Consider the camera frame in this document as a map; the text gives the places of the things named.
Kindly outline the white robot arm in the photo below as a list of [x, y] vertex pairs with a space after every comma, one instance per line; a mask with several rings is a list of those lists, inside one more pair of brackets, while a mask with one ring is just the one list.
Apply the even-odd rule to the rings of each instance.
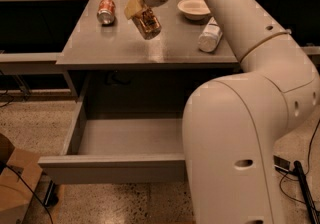
[[[129, 0], [125, 15], [168, 0]], [[255, 0], [204, 0], [241, 66], [189, 97], [183, 148], [196, 224], [285, 224], [273, 147], [319, 101], [319, 74], [291, 35]]]

